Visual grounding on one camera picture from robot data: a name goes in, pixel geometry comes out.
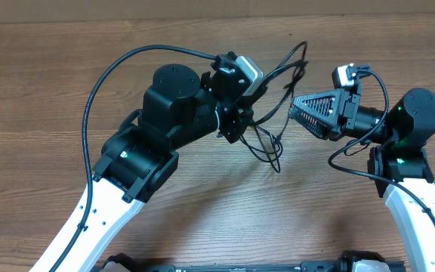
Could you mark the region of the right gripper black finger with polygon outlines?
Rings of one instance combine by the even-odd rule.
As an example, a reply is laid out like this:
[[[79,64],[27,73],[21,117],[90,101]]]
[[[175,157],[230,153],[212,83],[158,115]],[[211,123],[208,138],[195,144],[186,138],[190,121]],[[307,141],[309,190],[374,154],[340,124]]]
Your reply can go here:
[[[292,106],[289,116],[307,129],[313,136],[328,140],[331,136],[334,121],[334,109],[330,107],[298,107]]]
[[[330,107],[335,111],[338,108],[339,89],[294,97],[292,100],[292,106],[308,106],[317,109],[319,107]]]

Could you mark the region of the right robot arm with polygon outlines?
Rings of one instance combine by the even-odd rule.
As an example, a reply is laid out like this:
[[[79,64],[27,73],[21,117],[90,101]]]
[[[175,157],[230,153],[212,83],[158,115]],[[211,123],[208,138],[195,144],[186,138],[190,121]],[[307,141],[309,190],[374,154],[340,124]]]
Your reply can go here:
[[[374,144],[367,178],[395,220],[413,271],[435,271],[435,183],[425,145],[435,133],[435,94],[413,88],[388,112],[345,89],[294,97],[292,119],[315,137]]]

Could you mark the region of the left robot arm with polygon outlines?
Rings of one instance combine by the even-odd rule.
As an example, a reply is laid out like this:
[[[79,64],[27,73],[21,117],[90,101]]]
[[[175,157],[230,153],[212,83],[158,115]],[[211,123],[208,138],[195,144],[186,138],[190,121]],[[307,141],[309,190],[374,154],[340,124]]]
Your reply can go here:
[[[154,72],[143,106],[124,119],[94,164],[92,185],[34,271],[90,271],[116,234],[170,178],[177,149],[219,132],[239,140],[264,74],[249,58],[218,55],[210,72],[167,64]]]

